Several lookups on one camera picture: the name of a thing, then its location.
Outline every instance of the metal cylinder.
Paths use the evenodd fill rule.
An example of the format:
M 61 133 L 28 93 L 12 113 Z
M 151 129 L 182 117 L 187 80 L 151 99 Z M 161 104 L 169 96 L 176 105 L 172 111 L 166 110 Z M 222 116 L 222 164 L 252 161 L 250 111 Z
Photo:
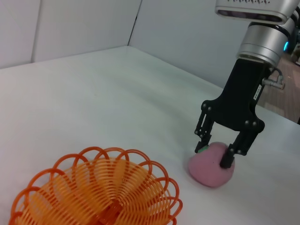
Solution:
M 276 67 L 294 27 L 295 23 L 291 18 L 284 25 L 280 26 L 250 24 L 237 57 L 263 60 Z

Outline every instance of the floor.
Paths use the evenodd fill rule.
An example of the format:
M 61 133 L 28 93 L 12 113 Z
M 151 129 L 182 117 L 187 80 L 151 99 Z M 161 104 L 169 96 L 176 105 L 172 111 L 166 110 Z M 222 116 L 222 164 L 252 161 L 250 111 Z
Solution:
M 300 67 L 290 62 L 289 55 L 284 55 L 278 68 L 284 75 L 285 89 L 266 86 L 258 105 L 297 123 L 300 117 Z M 277 75 L 275 72 L 271 79 L 276 79 Z

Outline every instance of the collapsible basket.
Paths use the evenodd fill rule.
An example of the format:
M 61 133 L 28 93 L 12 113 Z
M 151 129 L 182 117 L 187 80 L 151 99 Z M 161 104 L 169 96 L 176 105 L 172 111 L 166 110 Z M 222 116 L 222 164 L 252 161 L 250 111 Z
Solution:
M 89 161 L 84 154 L 94 150 Z M 129 155 L 143 162 L 135 164 Z M 68 158 L 75 158 L 72 167 L 58 169 Z M 153 174 L 157 168 L 163 177 Z M 46 184 L 34 186 L 48 173 Z M 139 150 L 90 147 L 38 173 L 16 197 L 9 225 L 174 225 L 181 209 L 179 187 L 161 164 Z

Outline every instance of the spiral loop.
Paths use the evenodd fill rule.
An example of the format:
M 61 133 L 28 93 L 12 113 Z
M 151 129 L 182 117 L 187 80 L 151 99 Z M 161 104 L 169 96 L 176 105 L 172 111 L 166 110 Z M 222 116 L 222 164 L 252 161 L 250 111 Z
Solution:
M 84 154 L 94 150 L 99 153 L 88 161 Z M 111 152 L 119 155 L 109 157 Z M 129 154 L 137 154 L 144 161 L 135 164 L 129 160 Z M 68 158 L 75 158 L 72 167 L 58 169 Z M 164 176 L 157 178 L 153 166 Z M 47 173 L 49 181 L 35 187 L 35 181 Z M 170 193 L 170 185 L 175 187 L 175 193 Z M 9 225 L 175 225 L 182 207 L 176 181 L 143 152 L 89 147 L 79 154 L 63 156 L 53 168 L 34 176 L 16 197 Z

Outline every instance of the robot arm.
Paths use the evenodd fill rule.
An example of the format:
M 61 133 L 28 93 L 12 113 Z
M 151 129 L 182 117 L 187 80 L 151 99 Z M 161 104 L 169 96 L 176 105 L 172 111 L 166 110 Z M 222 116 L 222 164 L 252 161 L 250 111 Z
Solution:
M 195 130 L 201 138 L 195 152 L 208 145 L 215 122 L 239 131 L 222 158 L 222 168 L 231 167 L 235 154 L 245 156 L 257 135 L 264 130 L 265 124 L 256 116 L 255 107 L 299 20 L 295 11 L 299 2 L 217 0 L 218 15 L 251 21 L 222 94 L 215 100 L 203 102 Z

